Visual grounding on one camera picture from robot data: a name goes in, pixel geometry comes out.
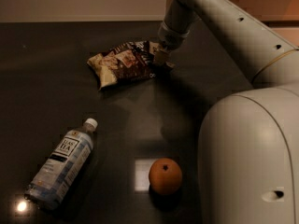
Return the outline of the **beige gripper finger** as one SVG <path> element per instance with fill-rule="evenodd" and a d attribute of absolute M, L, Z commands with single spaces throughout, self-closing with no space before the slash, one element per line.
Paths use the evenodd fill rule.
<path fill-rule="evenodd" d="M 170 51 L 163 48 L 158 47 L 154 54 L 153 63 L 157 66 L 164 65 L 170 57 Z"/>

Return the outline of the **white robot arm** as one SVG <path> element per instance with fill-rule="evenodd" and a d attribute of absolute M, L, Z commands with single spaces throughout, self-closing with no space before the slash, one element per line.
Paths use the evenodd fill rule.
<path fill-rule="evenodd" d="M 299 224 L 298 48 L 229 0 L 172 0 L 156 63 L 201 18 L 252 90 L 207 112 L 198 136 L 202 224 Z"/>

